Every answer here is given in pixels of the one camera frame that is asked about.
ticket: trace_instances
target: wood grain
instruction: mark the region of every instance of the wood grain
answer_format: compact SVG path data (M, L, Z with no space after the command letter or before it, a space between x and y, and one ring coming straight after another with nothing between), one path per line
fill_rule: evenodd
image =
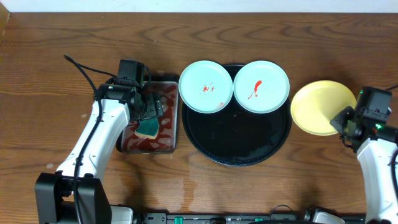
M357 94L363 85L398 82L397 21L396 14L13 14L0 54L0 223L37 222L35 180L63 162L90 114L92 90L63 54L115 73L121 58L176 74L197 60L270 60L288 74L290 98L324 79ZM96 85L107 79L90 75ZM391 108L398 110L396 97ZM398 125L398 115L389 124ZM111 203L140 212L267 213L282 203L366 211L361 169L337 135L312 136L293 124L270 159L227 167L200 154L179 126L173 154L113 152L103 182Z

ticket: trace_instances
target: yellow plate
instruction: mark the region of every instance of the yellow plate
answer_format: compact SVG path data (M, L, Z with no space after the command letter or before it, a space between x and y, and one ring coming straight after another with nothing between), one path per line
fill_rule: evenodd
M304 131L328 136L337 133L330 120L347 106L355 108L355 105L355 96L347 87L323 80L299 90L293 97L290 112L294 122Z

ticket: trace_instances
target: sponge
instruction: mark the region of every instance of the sponge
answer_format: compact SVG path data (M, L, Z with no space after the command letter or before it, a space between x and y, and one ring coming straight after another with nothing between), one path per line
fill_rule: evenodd
M135 132L136 136L149 139L155 139L157 133L159 133L159 122L157 118L141 121Z

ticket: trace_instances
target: white wall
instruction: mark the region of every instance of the white wall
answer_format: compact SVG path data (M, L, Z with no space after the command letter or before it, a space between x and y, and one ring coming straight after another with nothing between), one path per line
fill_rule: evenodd
M398 0L0 0L10 12L398 12Z

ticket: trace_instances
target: plate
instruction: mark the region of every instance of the plate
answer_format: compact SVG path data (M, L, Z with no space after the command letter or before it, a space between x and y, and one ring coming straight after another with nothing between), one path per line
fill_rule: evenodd
M199 61L189 65L178 83L180 95L189 108L199 113L215 113L231 100L233 83L221 65Z
M253 113L278 109L285 103L289 90L286 73L272 62L251 62L240 69L234 80L236 100Z
M290 112L294 122L304 131L319 136L336 134L330 124L347 106L355 108L353 93L343 84L323 80L301 88L293 97Z
M243 65L225 65L232 79ZM203 114L182 105L182 124L191 143L206 157L229 166L250 166L275 154L292 125L290 101L277 110L256 114L232 97L224 109Z

